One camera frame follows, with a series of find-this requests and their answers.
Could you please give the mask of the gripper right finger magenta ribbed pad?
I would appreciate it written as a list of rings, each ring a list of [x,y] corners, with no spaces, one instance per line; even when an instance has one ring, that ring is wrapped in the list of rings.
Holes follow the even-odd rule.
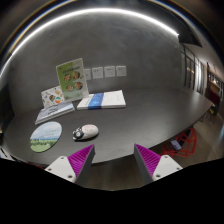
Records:
[[[134,145],[134,156],[145,183],[151,183],[182,169],[169,155],[157,153],[139,144]]]

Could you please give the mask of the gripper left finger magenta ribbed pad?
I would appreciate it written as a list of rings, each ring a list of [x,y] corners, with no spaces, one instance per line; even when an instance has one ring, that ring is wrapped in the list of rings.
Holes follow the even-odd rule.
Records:
[[[75,184],[82,184],[95,156],[95,146],[87,146],[66,157],[60,156],[46,171]]]

